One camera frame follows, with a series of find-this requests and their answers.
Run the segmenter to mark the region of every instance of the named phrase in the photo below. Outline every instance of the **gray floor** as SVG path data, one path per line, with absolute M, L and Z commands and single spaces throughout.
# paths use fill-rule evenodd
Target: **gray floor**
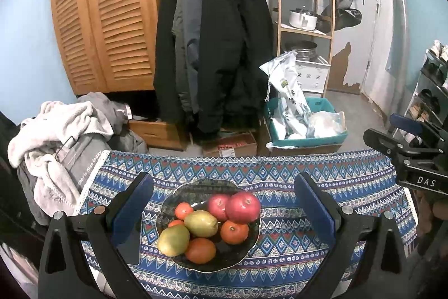
M 336 112 L 344 111 L 346 116 L 349 135 L 339 152 L 367 149 L 368 147 L 362 140 L 362 136 L 368 128 L 386 132 L 381 114 L 375 110 L 375 105 L 367 102 L 361 95 L 328 91 L 326 98 L 336 109 Z M 149 148 L 148 153 L 157 156 L 197 157 L 202 156 L 202 149 L 200 146 L 190 144 L 186 151 Z

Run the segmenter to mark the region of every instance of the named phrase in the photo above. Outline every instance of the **wardrobe door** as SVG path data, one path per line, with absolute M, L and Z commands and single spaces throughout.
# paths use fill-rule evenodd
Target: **wardrobe door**
M 96 56 L 87 0 L 51 0 L 59 52 L 75 94 L 107 92 Z
M 89 0 L 92 28 L 111 91 L 153 89 L 156 0 Z

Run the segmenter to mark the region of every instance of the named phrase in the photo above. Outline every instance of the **fruit bowl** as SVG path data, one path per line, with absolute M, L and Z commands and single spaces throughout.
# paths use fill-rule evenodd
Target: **fruit bowl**
M 215 180 L 210 178 L 199 179 L 177 188 L 172 195 L 165 199 L 157 216 L 156 229 L 160 233 L 168 227 L 168 224 L 176 219 L 175 208 L 182 202 L 189 203 L 195 211 L 207 210 L 207 201 L 215 194 L 233 195 L 240 191 L 232 182 L 227 180 Z M 224 268 L 230 268 L 239 264 L 246 257 L 249 250 L 255 246 L 259 235 L 260 217 L 248 223 L 249 235 L 243 243 L 229 245 L 220 236 L 220 228 L 223 222 L 219 222 L 218 233 L 209 239 L 216 246 L 216 256 L 205 264 L 194 264 L 184 254 L 172 257 L 173 261 L 183 268 L 189 268 L 200 273 L 213 273 Z

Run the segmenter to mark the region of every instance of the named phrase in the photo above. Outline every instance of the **teal plastic bin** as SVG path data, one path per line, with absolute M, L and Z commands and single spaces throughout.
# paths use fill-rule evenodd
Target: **teal plastic bin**
M 332 104 L 326 98 L 306 98 L 306 102 L 310 106 L 310 110 L 315 112 L 326 111 L 335 113 L 335 109 Z M 277 147 L 283 146 L 295 146 L 295 147 L 317 147 L 322 145 L 342 145 L 342 142 L 348 136 L 347 132 L 344 132 L 338 136 L 324 137 L 324 138 L 305 138 L 302 140 L 279 140 L 277 131 L 274 128 L 274 124 L 271 123 L 270 116 L 274 115 L 274 111 L 278 106 L 278 98 L 272 98 L 265 106 L 265 118 L 269 128 L 272 144 Z

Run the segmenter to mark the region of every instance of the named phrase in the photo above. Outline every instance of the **patterned tablecloth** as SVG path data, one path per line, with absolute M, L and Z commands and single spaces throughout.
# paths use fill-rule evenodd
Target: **patterned tablecloth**
M 130 265 L 151 295 L 179 298 L 290 298 L 311 278 L 328 252 L 297 205 L 294 177 L 308 172 L 339 205 L 357 213 L 390 210 L 407 247 L 416 237 L 415 209 L 407 189 L 395 184 L 390 159 L 375 150 L 284 158 L 165 158 L 104 151 L 93 169 L 77 212 L 108 205 L 141 171 L 154 175 L 154 194 L 144 211 L 141 259 Z M 155 221 L 162 202 L 180 185 L 199 178 L 227 179 L 255 194 L 262 203 L 257 245 L 237 266 L 203 274 L 174 264 L 157 250 Z M 101 270 L 88 242 L 82 243 L 89 265 Z M 354 272 L 363 245 L 356 247 Z

